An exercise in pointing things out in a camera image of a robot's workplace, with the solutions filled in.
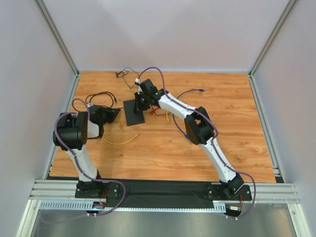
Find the black TP-Link network switch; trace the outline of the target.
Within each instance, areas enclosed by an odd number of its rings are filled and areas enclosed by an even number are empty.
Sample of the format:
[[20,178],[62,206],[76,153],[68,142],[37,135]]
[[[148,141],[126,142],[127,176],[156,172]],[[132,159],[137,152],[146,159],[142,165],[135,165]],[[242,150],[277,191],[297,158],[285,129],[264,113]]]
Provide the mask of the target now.
[[145,123],[144,114],[142,111],[136,109],[136,102],[134,99],[124,101],[123,106],[127,126]]

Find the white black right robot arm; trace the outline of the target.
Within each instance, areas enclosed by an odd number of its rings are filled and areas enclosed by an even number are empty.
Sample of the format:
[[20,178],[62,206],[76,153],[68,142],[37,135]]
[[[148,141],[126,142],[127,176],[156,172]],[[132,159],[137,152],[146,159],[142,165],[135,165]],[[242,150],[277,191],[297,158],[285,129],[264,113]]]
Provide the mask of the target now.
[[220,183],[233,194],[239,191],[244,181],[220,149],[215,138],[217,130],[206,109],[189,106],[164,89],[158,90],[150,79],[141,81],[137,78],[135,85],[138,86],[138,92],[135,93],[134,111],[144,111],[156,106],[181,119],[185,124],[188,139],[206,153],[217,171]]

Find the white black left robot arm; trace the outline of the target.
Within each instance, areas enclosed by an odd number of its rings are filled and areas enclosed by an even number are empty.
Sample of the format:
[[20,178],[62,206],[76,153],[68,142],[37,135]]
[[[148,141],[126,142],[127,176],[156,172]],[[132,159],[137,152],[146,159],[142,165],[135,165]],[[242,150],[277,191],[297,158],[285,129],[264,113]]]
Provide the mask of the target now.
[[72,159],[83,182],[100,181],[98,169],[87,150],[89,139],[101,139],[104,125],[113,123],[121,109],[88,105],[86,111],[61,113],[54,125],[53,143]]

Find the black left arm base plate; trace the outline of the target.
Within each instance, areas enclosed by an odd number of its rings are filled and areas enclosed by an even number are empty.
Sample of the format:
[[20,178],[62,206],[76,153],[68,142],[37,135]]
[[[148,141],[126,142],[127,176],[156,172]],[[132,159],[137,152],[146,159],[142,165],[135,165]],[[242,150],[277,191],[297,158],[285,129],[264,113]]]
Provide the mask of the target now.
[[123,188],[114,182],[83,182],[79,181],[76,185],[76,198],[109,198],[118,199],[123,196]]

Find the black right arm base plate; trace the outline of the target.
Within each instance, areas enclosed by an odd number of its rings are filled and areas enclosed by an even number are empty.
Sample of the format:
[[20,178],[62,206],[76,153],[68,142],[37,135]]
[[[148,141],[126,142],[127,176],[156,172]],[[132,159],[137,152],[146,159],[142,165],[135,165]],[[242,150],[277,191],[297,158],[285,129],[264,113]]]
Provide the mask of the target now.
[[248,185],[242,185],[242,187],[235,193],[228,187],[220,183],[208,183],[206,184],[206,194],[209,200],[217,201],[251,201],[252,194]]

